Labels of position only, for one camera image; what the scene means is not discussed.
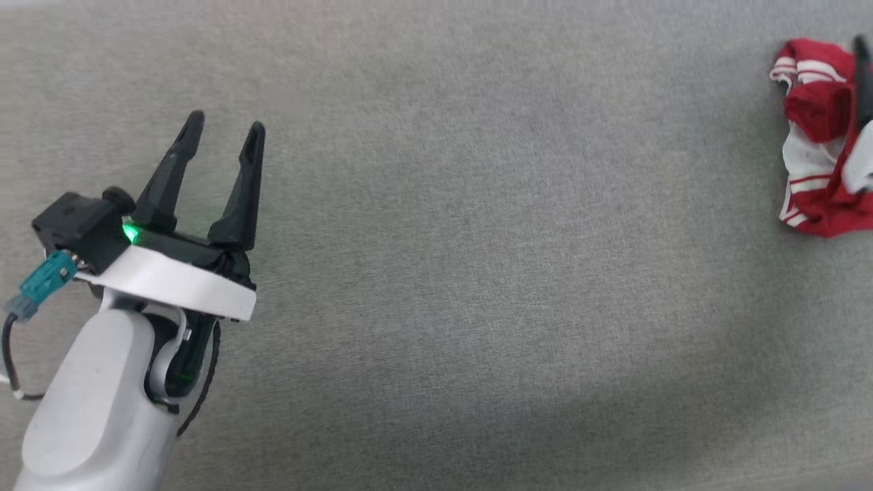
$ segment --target green led light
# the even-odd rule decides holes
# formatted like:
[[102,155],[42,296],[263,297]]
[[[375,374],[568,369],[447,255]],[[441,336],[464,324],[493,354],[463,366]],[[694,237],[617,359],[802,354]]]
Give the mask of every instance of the green led light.
[[122,224],[121,230],[123,230],[124,234],[127,235],[127,238],[130,239],[131,244],[136,244],[136,238],[140,235],[140,231],[137,230],[136,227],[129,224]]

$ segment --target gray carpet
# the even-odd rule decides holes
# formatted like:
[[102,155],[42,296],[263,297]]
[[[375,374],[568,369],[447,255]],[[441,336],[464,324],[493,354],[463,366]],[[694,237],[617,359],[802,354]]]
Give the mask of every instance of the gray carpet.
[[[802,236],[788,38],[873,3],[3,0],[0,296],[65,190],[138,194],[188,112],[205,234],[267,128],[255,318],[163,489],[838,489],[873,467],[873,235]],[[52,378],[97,307],[14,339]],[[33,405],[0,398],[0,488]]]

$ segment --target black cable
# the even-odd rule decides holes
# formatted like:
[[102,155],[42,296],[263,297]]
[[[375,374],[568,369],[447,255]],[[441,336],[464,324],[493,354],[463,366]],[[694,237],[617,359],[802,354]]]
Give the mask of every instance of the black cable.
[[179,438],[185,433],[185,430],[188,429],[188,426],[191,424],[191,421],[194,421],[194,418],[197,417],[197,413],[200,412],[200,407],[203,405],[203,401],[206,400],[206,394],[210,391],[210,384],[212,384],[212,378],[216,375],[216,365],[218,365],[218,344],[221,342],[221,326],[218,325],[218,321],[216,321],[216,326],[212,329],[212,357],[210,358],[210,367],[206,372],[206,380],[203,381],[203,389],[200,390],[200,396],[197,398],[197,402],[194,403],[194,408],[191,410],[191,413],[185,419],[185,422],[182,423],[182,426],[179,426],[179,431],[175,433],[175,437]]
[[21,391],[21,384],[18,382],[18,372],[15,370],[15,364],[12,362],[12,324],[18,320],[15,314],[9,314],[6,317],[6,322],[3,323],[3,366],[6,369],[6,376],[9,378],[9,386],[16,393],[16,397],[23,401],[38,401],[45,394],[18,394]]

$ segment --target teal connector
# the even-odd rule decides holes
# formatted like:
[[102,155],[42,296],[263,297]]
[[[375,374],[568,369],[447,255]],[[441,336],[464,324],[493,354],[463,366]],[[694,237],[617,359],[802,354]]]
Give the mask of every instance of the teal connector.
[[18,289],[20,293],[3,308],[17,321],[27,322],[37,313],[39,306],[76,276],[76,262],[66,252],[55,251],[39,265]]

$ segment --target black object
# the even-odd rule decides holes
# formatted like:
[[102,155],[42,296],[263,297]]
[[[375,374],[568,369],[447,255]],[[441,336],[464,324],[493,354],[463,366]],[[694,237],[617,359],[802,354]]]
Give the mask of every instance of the black object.
[[[107,188],[101,199],[68,192],[33,220],[33,229],[48,253],[64,249],[86,263],[89,272],[103,273],[130,246],[121,218],[129,215],[137,229],[135,244],[172,259],[218,274],[251,290],[246,252],[255,245],[261,168],[264,163],[264,125],[254,122],[239,154],[239,174],[224,213],[206,239],[175,231],[175,205],[188,162],[197,152],[203,132],[203,111],[194,111],[161,159],[140,198],[134,200],[122,189]],[[92,291],[102,294],[102,288]],[[200,375],[210,336],[218,336],[218,319],[185,311],[190,335],[182,342],[168,368],[167,393],[183,397],[191,393]],[[177,327],[169,330],[175,332]],[[217,341],[213,356],[217,357]]]
[[[18,372],[15,370],[15,364],[12,362],[12,324],[18,320],[18,317],[15,314],[9,314],[6,317],[6,322],[3,323],[3,333],[0,335],[0,344],[2,344],[3,350],[3,367],[6,369],[6,377],[9,378],[9,386],[11,387],[13,392],[18,392],[21,390],[21,384],[18,382]],[[43,398],[45,394],[23,394],[21,396],[16,395],[16,397],[20,398],[23,401],[38,401]]]
[[131,217],[134,222],[147,225],[155,232],[175,231],[175,203],[179,199],[185,167],[197,153],[205,119],[203,111],[194,111],[188,116],[136,201],[136,211]]
[[[208,238],[204,240],[175,231],[175,204],[185,169],[197,152],[204,121],[202,111],[191,113],[137,200],[136,211],[131,215],[139,231],[136,245],[254,290],[256,286],[249,278],[251,269],[245,253],[255,245],[258,226],[266,136],[263,124],[256,121],[251,125],[239,154],[240,169],[233,191],[224,214],[210,227]],[[176,352],[165,381],[167,394],[173,398],[187,396],[194,389],[210,336],[213,339],[217,336],[216,317],[191,310],[185,311],[185,317],[191,334]],[[213,350],[213,356],[217,357],[217,349]]]
[[31,226],[45,248],[75,253],[90,273],[100,274],[130,246],[121,217],[133,211],[133,199],[119,188],[108,188],[102,199],[67,192],[49,205]]
[[200,395],[197,397],[197,401],[194,403],[194,407],[191,409],[191,413],[185,419],[181,426],[179,426],[179,430],[175,433],[175,437],[179,438],[184,433],[185,430],[188,429],[188,426],[191,424],[191,421],[194,421],[194,418],[197,417],[197,413],[200,412],[200,408],[203,407],[203,401],[206,400],[206,396],[210,393],[210,385],[212,385],[212,379],[216,375],[216,367],[218,365],[218,345],[221,343],[221,326],[216,322],[215,332],[212,334],[212,356],[210,357],[210,367],[206,371],[206,380],[203,381],[203,389],[200,391]]
[[855,52],[856,120],[858,130],[873,121],[873,62],[863,36],[852,43]]

